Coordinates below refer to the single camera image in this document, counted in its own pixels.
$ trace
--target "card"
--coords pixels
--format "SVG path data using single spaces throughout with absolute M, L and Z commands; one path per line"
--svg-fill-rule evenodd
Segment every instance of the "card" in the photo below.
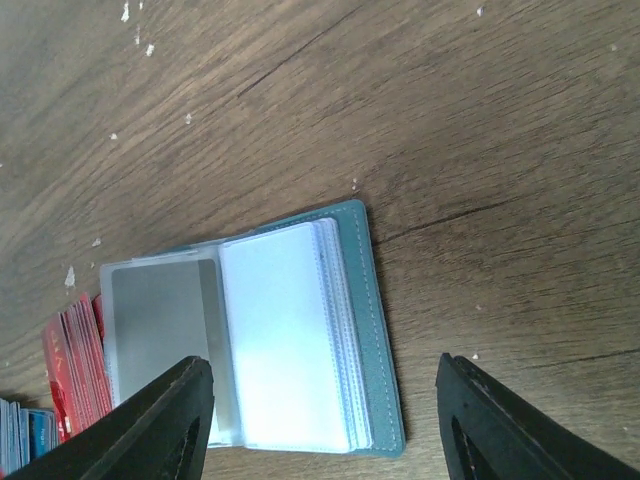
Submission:
M 88 337 L 90 361 L 92 365 L 93 380 L 99 403 L 100 417 L 107 415 L 112 410 L 111 393 L 104 365 L 102 341 L 98 330 L 96 317 L 89 301 L 89 296 L 84 294 L 79 303 L 83 312 L 83 324 Z
M 69 347 L 62 325 L 62 316 L 57 314 L 42 331 L 44 358 L 47 364 L 49 387 L 53 397 L 56 427 L 61 441 L 81 431 L 77 399 L 73 389 Z

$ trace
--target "stitching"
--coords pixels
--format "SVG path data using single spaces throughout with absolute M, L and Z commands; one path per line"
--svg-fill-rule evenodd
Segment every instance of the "stitching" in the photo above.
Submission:
M 376 447 L 375 445 L 371 446 L 371 450 L 376 451 L 376 450 L 385 450 L 388 452 L 392 452 L 394 450 L 396 450 L 397 448 L 397 438 L 396 438 L 396 428 L 395 428 L 395 424 L 393 422 L 393 415 L 391 413 L 391 400 L 389 398 L 389 385 L 387 383 L 387 375 L 386 372 L 384 370 L 384 363 L 382 362 L 382 352 L 380 351 L 380 337 L 378 335 L 378 328 L 376 327 L 376 319 L 375 319 L 375 314 L 373 312 L 373 303 L 371 301 L 371 291 L 369 290 L 369 281 L 367 280 L 367 269 L 365 267 L 364 264 L 364 252 L 362 251 L 362 236 L 360 235 L 360 222 L 358 221 L 358 217 L 356 215 L 355 210 L 351 209 L 351 208 L 347 208 L 347 207 L 341 207 L 341 208 L 335 208 L 332 210 L 327 210 L 325 213 L 322 214 L 315 214 L 315 215 L 310 215 L 308 217 L 305 217 L 304 219 L 301 220 L 294 220 L 291 222 L 286 222 L 283 224 L 279 224 L 275 227 L 271 227 L 268 228 L 266 230 L 263 230 L 263 232 L 270 232 L 273 230 L 277 230 L 283 227 L 288 227 L 291 225 L 295 225 L 297 223 L 302 223 L 302 222 L 308 222 L 309 220 L 315 220 L 318 218 L 325 218 L 327 216 L 327 213 L 337 213 L 337 212 L 344 212 L 347 210 L 351 210 L 351 213 L 353 214 L 353 221 L 356 225 L 356 230 L 357 230 L 357 237 L 358 237 L 358 247 L 360 249 L 360 263 L 362 265 L 362 278 L 364 280 L 364 285 L 365 285 L 365 289 L 367 291 L 367 299 L 369 302 L 369 312 L 371 313 L 371 322 L 373 324 L 373 333 L 376 337 L 376 348 L 378 350 L 378 361 L 380 362 L 380 372 L 382 373 L 382 382 L 384 383 L 384 393 L 385 393 L 385 397 L 387 399 L 387 413 L 389 415 L 389 425 L 391 426 L 391 439 L 393 441 L 392 443 L 392 447 L 388 448 L 388 447 Z
M 385 447 L 374 447 L 372 446 L 372 450 L 387 450 L 392 451 L 395 450 L 397 446 L 396 442 L 396 431 L 395 426 L 393 424 L 393 415 L 391 414 L 391 400 L 389 399 L 389 385 L 387 384 L 387 374 L 384 371 L 384 364 L 382 363 L 382 352 L 380 351 L 380 337 L 378 336 L 378 328 L 376 327 L 376 319 L 373 313 L 373 304 L 371 302 L 371 292 L 369 290 L 369 281 L 367 280 L 367 269 L 364 265 L 364 253 L 362 252 L 362 237 L 360 236 L 360 222 L 358 222 L 358 217 L 356 216 L 356 212 L 353 213 L 353 221 L 356 224 L 356 230 L 358 231 L 358 247 L 360 248 L 360 263 L 362 264 L 362 278 L 364 279 L 364 286 L 367 290 L 367 300 L 369 301 L 369 312 L 371 313 L 371 323 L 373 324 L 373 333 L 376 337 L 376 348 L 378 350 L 378 361 L 380 362 L 380 373 L 382 373 L 382 382 L 384 383 L 384 394 L 387 399 L 387 413 L 389 415 L 389 425 L 391 426 L 391 438 L 393 441 L 392 448 Z

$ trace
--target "stack of cards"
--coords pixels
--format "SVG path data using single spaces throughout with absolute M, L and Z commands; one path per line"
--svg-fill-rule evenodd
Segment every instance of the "stack of cards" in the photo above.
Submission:
M 88 295 L 58 313 L 42 332 L 58 435 L 64 442 L 111 411 L 99 300 Z
M 58 445 L 50 410 L 20 408 L 0 398 L 0 477 L 24 467 Z

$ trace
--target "wooden surface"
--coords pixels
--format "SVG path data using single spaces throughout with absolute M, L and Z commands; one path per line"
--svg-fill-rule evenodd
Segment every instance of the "wooden surface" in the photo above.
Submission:
M 40 329 L 100 264 L 355 195 L 405 456 L 205 478 L 448 478 L 443 351 L 640 468 L 635 0 L 122 4 L 0 4 L 0 394 L 50 403 Z

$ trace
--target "red card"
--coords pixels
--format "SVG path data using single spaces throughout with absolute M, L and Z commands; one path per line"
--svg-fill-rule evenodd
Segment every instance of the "red card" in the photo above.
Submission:
M 65 442 L 71 438 L 72 432 L 80 431 L 80 425 L 73 399 L 69 352 L 60 314 L 53 317 L 42 331 L 42 344 L 58 424 L 58 437 L 60 442 Z

